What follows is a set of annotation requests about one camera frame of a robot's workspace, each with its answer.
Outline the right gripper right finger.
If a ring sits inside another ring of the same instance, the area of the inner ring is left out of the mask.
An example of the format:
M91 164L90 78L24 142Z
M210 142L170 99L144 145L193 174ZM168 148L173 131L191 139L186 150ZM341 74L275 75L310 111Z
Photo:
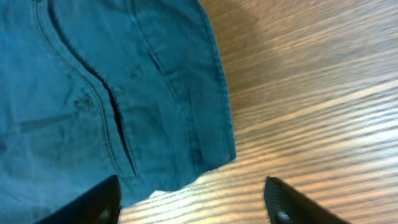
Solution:
M349 224L277 177L267 177L264 202L271 224Z

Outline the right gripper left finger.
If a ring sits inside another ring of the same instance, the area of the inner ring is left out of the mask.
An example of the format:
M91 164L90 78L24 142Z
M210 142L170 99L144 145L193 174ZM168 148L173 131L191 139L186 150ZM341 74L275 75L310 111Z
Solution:
M37 224L117 224L121 189L111 175Z

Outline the navy blue shorts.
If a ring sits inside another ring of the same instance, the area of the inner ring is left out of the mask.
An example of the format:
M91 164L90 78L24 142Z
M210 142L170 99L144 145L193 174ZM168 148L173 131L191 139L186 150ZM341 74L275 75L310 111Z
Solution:
M2 223L35 223L110 175L129 207L235 157L199 1L1 0Z

